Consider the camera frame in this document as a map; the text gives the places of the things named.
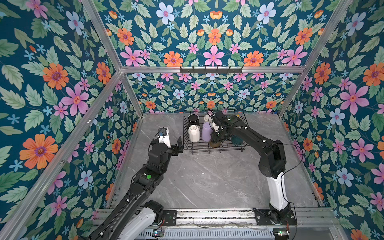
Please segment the olive green glass cup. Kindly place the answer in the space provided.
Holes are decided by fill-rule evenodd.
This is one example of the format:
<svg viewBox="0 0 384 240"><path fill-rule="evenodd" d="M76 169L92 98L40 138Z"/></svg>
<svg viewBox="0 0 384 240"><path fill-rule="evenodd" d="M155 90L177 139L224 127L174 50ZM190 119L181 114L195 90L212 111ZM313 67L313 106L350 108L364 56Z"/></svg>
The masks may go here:
<svg viewBox="0 0 384 240"><path fill-rule="evenodd" d="M211 139L209 141L209 145L211 148L219 148L221 146L222 142L219 141L219 140L214 140L214 139Z"/></svg>

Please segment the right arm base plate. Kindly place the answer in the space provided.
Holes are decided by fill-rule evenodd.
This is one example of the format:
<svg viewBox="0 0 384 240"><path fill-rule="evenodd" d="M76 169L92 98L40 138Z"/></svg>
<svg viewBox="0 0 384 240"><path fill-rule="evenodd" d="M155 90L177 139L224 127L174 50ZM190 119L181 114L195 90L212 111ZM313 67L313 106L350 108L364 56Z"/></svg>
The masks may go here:
<svg viewBox="0 0 384 240"><path fill-rule="evenodd" d="M255 219L258 226L296 226L297 219L294 211L287 206L282 211L270 210L270 209L252 209L255 214Z"/></svg>

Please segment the black mug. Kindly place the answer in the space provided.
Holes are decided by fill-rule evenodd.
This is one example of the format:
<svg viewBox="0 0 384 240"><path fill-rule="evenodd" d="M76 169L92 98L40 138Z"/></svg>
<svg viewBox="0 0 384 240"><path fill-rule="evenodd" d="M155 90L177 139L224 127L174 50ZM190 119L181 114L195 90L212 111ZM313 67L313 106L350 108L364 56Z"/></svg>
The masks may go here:
<svg viewBox="0 0 384 240"><path fill-rule="evenodd" d="M192 126L192 125L199 126L200 125L200 117L197 114L188 115L187 121L188 121L188 126Z"/></svg>

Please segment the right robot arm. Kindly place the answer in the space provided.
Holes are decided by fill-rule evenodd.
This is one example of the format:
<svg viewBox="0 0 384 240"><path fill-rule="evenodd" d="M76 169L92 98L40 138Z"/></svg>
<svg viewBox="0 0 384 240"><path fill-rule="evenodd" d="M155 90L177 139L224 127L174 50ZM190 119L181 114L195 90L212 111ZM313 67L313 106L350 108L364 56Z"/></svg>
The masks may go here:
<svg viewBox="0 0 384 240"><path fill-rule="evenodd" d="M273 141L249 127L240 117L226 116L221 111L210 116L216 126L211 133L212 143L230 140L233 136L241 139L260 156L258 168L267 179L270 203L266 217L274 224L282 224L291 211L291 204L286 197L285 171L287 158L284 144Z"/></svg>

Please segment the red interior white mug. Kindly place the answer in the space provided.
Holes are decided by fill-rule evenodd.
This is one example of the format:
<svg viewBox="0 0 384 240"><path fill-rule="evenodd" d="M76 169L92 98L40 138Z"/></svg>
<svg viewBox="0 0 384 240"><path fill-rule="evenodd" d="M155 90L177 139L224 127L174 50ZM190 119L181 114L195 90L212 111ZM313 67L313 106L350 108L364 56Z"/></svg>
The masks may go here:
<svg viewBox="0 0 384 240"><path fill-rule="evenodd" d="M208 115L208 114L205 115L205 116L204 116L204 121L210 123L210 122L212 121L212 116L211 116L211 115Z"/></svg>

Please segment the cream mug green handle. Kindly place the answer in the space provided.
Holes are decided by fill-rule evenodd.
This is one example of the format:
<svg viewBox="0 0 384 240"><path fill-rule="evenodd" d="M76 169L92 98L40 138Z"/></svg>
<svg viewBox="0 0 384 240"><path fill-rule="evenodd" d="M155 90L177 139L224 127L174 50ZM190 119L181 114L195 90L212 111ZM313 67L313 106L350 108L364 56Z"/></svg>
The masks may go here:
<svg viewBox="0 0 384 240"><path fill-rule="evenodd" d="M232 136L231 142L234 146L241 146L243 144L243 140L237 136Z"/></svg>

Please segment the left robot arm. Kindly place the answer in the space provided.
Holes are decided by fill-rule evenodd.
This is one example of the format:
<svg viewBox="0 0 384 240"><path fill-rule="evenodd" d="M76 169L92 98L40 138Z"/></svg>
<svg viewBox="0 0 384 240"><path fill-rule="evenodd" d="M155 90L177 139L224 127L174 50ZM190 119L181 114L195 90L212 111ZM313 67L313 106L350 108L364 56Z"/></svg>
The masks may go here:
<svg viewBox="0 0 384 240"><path fill-rule="evenodd" d="M164 179L172 156L184 152L182 137L175 145L169 136L151 141L146 164L133 176L130 188L110 215L88 237L80 240L134 240L147 227L163 223L164 207L145 202Z"/></svg>

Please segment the cream mug with handle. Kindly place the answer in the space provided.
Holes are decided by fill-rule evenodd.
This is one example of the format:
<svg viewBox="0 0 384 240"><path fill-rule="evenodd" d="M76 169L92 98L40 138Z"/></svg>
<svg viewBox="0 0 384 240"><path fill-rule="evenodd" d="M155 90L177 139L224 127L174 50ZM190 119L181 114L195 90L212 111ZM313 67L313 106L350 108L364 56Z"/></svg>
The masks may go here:
<svg viewBox="0 0 384 240"><path fill-rule="evenodd" d="M192 143L197 143L200 140L200 127L198 125L190 125L188 133Z"/></svg>

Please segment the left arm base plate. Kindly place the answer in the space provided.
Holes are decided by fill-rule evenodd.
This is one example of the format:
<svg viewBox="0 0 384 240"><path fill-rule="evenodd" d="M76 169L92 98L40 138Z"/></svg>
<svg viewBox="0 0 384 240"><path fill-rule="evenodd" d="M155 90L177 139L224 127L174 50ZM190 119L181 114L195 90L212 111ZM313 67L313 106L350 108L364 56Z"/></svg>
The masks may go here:
<svg viewBox="0 0 384 240"><path fill-rule="evenodd" d="M178 212L176 210L164 210L156 212L150 208L143 208L135 217L143 226L175 226Z"/></svg>

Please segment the lilac plastic cup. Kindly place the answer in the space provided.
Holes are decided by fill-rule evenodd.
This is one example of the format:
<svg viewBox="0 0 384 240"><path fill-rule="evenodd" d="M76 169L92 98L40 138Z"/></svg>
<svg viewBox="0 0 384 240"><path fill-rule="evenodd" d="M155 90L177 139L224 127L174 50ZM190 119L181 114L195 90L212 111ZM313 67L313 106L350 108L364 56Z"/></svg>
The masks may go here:
<svg viewBox="0 0 384 240"><path fill-rule="evenodd" d="M204 142L209 142L211 140L211 133L213 132L213 129L209 122L205 122L202 126L202 140Z"/></svg>

